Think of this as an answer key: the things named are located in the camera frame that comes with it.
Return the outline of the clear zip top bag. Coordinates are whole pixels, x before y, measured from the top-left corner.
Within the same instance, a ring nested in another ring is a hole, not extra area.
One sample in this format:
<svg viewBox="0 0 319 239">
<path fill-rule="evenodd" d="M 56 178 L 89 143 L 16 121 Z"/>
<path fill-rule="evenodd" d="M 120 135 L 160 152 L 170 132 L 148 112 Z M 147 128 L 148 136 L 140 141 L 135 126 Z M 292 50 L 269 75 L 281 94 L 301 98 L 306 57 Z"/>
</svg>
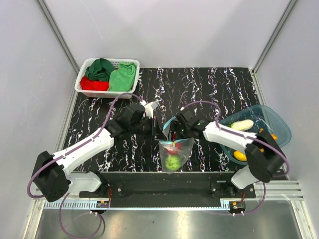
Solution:
<svg viewBox="0 0 319 239">
<path fill-rule="evenodd" d="M 168 120 L 162 129 L 167 140 L 159 141 L 162 171 L 171 174 L 178 171 L 190 158 L 194 138 L 183 138 L 183 129 L 176 117 Z"/>
</svg>

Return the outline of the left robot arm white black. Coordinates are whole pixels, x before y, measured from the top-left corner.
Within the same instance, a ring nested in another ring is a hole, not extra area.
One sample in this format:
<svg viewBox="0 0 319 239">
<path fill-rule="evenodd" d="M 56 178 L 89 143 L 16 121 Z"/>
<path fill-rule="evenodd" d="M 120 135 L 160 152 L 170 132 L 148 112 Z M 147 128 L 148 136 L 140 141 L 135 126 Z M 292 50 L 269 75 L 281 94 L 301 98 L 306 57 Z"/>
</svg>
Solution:
<svg viewBox="0 0 319 239">
<path fill-rule="evenodd" d="M 102 127 L 73 146 L 50 154 L 38 155 L 32 181 L 48 202 L 55 202 L 68 193 L 82 196 L 106 197 L 109 181 L 99 172 L 77 173 L 75 169 L 96 154 L 112 148 L 130 135 L 142 135 L 152 140 L 166 136 L 157 122 L 156 102 L 133 103 L 119 116 L 108 120 Z"/>
</svg>

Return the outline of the yellow fake lemon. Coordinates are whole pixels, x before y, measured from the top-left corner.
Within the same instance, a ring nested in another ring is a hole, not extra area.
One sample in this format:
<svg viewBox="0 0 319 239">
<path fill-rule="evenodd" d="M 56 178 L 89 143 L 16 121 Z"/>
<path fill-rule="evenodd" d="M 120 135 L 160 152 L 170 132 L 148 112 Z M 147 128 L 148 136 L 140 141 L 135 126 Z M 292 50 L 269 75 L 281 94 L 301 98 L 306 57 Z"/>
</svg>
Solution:
<svg viewBox="0 0 319 239">
<path fill-rule="evenodd" d="M 234 151 L 233 153 L 234 158 L 240 162 L 247 162 L 247 157 L 244 153 L 240 152 L 240 151 Z"/>
</svg>

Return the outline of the beige fake egg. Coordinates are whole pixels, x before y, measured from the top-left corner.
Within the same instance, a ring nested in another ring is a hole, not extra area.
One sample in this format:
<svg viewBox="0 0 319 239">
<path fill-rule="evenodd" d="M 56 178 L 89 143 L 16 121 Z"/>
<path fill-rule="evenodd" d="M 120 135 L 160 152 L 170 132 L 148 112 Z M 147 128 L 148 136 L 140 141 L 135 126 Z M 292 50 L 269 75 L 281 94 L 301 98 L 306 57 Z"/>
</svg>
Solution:
<svg viewBox="0 0 319 239">
<path fill-rule="evenodd" d="M 254 126 L 254 122 L 251 119 L 245 119 L 241 121 L 236 121 L 231 124 L 231 128 L 239 131 L 247 131 Z"/>
</svg>

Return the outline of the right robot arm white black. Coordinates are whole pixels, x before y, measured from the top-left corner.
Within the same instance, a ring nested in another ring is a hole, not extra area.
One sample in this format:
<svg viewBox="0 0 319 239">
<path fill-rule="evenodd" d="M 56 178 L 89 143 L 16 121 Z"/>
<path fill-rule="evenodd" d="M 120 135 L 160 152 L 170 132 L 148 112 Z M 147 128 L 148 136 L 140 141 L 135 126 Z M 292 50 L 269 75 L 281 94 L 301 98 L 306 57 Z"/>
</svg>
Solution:
<svg viewBox="0 0 319 239">
<path fill-rule="evenodd" d="M 177 139 L 204 139 L 225 145 L 245 154 L 247 165 L 231 178 L 226 191 L 231 197 L 238 197 L 244 188 L 256 182 L 268 183 L 287 159 L 270 133 L 242 132 L 219 124 L 216 120 L 197 118 L 184 109 L 172 118 Z"/>
</svg>

